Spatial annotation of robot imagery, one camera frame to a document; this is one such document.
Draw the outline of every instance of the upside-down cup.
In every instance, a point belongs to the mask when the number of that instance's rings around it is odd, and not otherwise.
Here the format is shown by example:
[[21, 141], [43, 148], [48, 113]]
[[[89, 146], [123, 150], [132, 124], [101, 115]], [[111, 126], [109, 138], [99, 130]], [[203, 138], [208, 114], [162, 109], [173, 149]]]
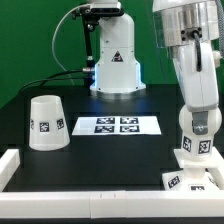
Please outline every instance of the upside-down cup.
[[31, 100], [29, 146], [39, 151], [65, 147], [70, 142], [61, 98], [39, 96]]

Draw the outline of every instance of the green wall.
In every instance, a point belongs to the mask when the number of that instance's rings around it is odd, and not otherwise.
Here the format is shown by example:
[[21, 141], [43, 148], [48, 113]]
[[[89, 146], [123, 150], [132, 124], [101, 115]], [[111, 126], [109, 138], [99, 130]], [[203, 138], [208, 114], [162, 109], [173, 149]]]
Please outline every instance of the green wall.
[[[61, 71], [51, 54], [52, 36], [64, 14], [82, 2], [85, 1], [0, 1], [0, 107], [24, 84]], [[176, 83], [173, 64], [167, 59], [166, 50], [156, 48], [151, 12], [153, 1], [148, 2], [146, 7], [145, 0], [121, 0], [136, 23], [136, 58], [142, 64], [143, 81], [146, 84]], [[98, 32], [92, 35], [92, 41], [94, 55], [98, 58]], [[85, 66], [81, 19], [73, 21], [69, 18], [65, 22], [57, 39], [57, 55], [68, 69]], [[223, 66], [218, 69], [221, 86], [222, 74]]]

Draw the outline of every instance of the black cable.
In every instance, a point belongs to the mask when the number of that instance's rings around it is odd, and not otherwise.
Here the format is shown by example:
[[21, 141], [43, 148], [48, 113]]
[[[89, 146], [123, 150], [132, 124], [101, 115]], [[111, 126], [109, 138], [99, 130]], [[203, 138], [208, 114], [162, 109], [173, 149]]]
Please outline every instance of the black cable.
[[197, 71], [202, 71], [202, 61], [201, 61], [201, 44], [200, 44], [200, 37], [197, 32], [194, 32], [194, 39], [195, 39], [195, 46], [196, 46], [196, 52], [197, 52]]
[[64, 81], [64, 80], [75, 80], [75, 79], [85, 79], [87, 76], [82, 76], [82, 77], [75, 77], [75, 78], [65, 78], [65, 79], [40, 79], [40, 80], [36, 80], [36, 81], [33, 81], [33, 82], [29, 82], [27, 83], [26, 85], [24, 85], [20, 90], [19, 90], [19, 93], [22, 93], [24, 91], [24, 89], [30, 85], [33, 85], [35, 83], [38, 83], [38, 82], [43, 82], [43, 81], [47, 81], [47, 82], [51, 82], [51, 81]]
[[[47, 79], [53, 79], [53, 78], [56, 78], [58, 76], [69, 75], [69, 74], [74, 74], [74, 73], [81, 73], [81, 72], [82, 72], [82, 69], [69, 70], [69, 71], [65, 71], [65, 72], [58, 72], [58, 73], [55, 73], [55, 74], [47, 77]], [[40, 86], [45, 85], [48, 82], [47, 79], [45, 81], [43, 81], [42, 83], [40, 83]]]

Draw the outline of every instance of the black table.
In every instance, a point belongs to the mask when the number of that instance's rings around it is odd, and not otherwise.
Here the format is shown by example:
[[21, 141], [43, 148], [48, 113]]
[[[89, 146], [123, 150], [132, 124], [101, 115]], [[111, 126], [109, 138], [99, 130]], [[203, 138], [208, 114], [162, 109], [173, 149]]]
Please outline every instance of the black table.
[[[30, 100], [40, 95], [62, 99], [69, 134], [78, 117], [157, 116], [162, 135], [71, 136], [60, 150], [38, 152], [29, 148]], [[18, 148], [21, 165], [5, 192], [164, 190], [161, 176], [177, 170], [173, 154], [181, 143], [178, 116], [183, 106], [177, 85], [147, 86], [145, 96], [110, 101], [89, 96], [84, 87], [33, 87], [18, 94], [0, 110], [1, 154]], [[220, 94], [220, 107], [223, 111]], [[223, 126], [215, 146], [224, 151]], [[194, 223], [195, 219], [115, 220], [0, 220], [0, 223]], [[224, 219], [196, 219], [197, 223]]]

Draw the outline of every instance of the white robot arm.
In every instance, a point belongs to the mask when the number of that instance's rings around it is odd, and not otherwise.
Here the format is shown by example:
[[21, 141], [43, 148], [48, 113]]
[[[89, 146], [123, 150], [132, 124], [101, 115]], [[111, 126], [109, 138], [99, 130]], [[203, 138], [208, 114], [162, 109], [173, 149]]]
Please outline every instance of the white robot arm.
[[100, 60], [95, 66], [91, 94], [119, 100], [141, 94], [146, 86], [141, 82], [140, 64], [135, 59], [132, 18], [124, 13], [117, 0], [88, 2], [89, 15], [100, 18]]
[[[165, 189], [214, 190], [208, 181], [212, 177], [205, 172], [211, 164], [205, 161], [213, 155], [214, 135], [222, 120], [211, 46], [219, 38], [217, 4], [214, 0], [154, 0], [153, 12], [158, 46], [168, 48], [186, 104], [179, 118], [181, 151], [176, 153], [178, 161], [183, 153], [183, 171], [163, 175]], [[196, 179], [198, 187], [192, 185]]]

